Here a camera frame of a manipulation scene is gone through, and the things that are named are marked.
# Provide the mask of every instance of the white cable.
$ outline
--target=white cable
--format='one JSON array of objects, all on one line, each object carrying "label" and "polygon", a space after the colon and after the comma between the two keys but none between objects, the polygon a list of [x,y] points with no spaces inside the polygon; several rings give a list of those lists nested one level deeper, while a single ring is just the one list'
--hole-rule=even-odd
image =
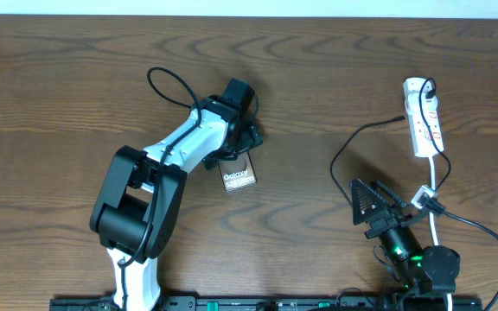
[{"label": "white cable", "polygon": [[[430,160],[430,178],[431,178],[431,188],[433,190],[436,189],[436,166],[433,161],[433,156],[428,157]],[[437,239],[437,230],[436,230],[436,219],[435,215],[430,212],[430,230],[431,230],[431,239],[433,240],[434,245],[439,245],[439,240]],[[447,311],[453,311],[453,296],[451,294],[447,294]]]}]

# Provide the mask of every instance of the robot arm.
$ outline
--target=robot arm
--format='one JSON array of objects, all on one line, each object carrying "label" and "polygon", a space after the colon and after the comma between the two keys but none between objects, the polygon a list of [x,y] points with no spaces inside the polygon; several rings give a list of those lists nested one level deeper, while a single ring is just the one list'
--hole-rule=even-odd
[{"label": "robot arm", "polygon": [[[168,148],[170,152],[163,165],[159,163],[163,153],[195,124],[198,111],[192,110],[188,120],[161,142],[143,150],[124,146],[113,157],[93,208],[90,228],[99,234],[100,243],[111,256],[117,283],[113,301],[119,308],[151,310],[155,306],[160,296],[157,258],[176,225],[189,172],[199,162],[205,162],[210,169],[218,161],[234,160],[239,153],[262,143],[252,120],[244,120],[253,95],[254,90],[247,83],[232,79],[222,96],[203,99],[200,125],[173,149]],[[153,193],[156,183],[156,209],[150,219],[150,202],[127,194],[126,188],[142,188]],[[121,269],[120,264],[131,259],[143,242],[149,223],[152,229],[140,256]]]}]

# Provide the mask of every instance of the tabletop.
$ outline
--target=tabletop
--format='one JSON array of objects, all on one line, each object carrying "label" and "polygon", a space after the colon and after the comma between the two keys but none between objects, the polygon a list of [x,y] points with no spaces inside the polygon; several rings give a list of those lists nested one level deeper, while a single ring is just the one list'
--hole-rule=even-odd
[{"label": "tabletop", "polygon": [[[437,81],[453,165],[440,201],[498,232],[496,20],[0,16],[0,310],[47,310],[54,297],[115,289],[88,226],[105,172],[120,147],[156,143],[187,117],[150,89],[154,66],[200,98],[231,78],[249,82],[264,137],[250,151],[255,187],[226,193],[218,171],[201,166],[189,176],[159,257],[167,291],[396,289],[329,164],[361,125],[405,114],[402,83],[412,76]],[[173,79],[154,80],[188,101]],[[446,165],[436,164],[442,176]],[[344,187],[380,180],[407,200],[429,182],[406,121],[362,132],[334,172]],[[446,217],[437,229],[462,259],[456,293],[487,305],[498,289],[498,242]],[[413,231],[431,244],[427,221]]]}]

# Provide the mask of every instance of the white power strip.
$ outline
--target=white power strip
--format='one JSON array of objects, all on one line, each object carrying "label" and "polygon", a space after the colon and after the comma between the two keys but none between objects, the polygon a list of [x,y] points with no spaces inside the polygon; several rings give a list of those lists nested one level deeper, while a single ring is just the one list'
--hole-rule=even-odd
[{"label": "white power strip", "polygon": [[[406,113],[408,113],[408,122],[411,126],[414,155],[418,157],[432,157],[437,154],[437,151],[433,147],[430,133],[420,114],[420,105],[418,102],[420,88],[424,82],[425,79],[423,78],[409,78],[403,83],[403,90],[405,91],[405,109]],[[422,109],[424,111],[424,117],[428,122],[428,125],[430,125],[433,139],[439,150],[443,151],[443,139],[441,137],[439,119],[437,118],[437,96],[430,99],[425,97],[426,93],[430,91],[432,87],[431,82],[428,81],[422,91]]]}]

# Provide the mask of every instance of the white wall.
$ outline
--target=white wall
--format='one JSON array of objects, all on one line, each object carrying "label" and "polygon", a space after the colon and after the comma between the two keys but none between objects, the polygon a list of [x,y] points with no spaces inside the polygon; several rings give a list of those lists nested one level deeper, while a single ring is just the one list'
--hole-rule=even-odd
[{"label": "white wall", "polygon": [[498,0],[0,0],[0,14],[498,18]]}]

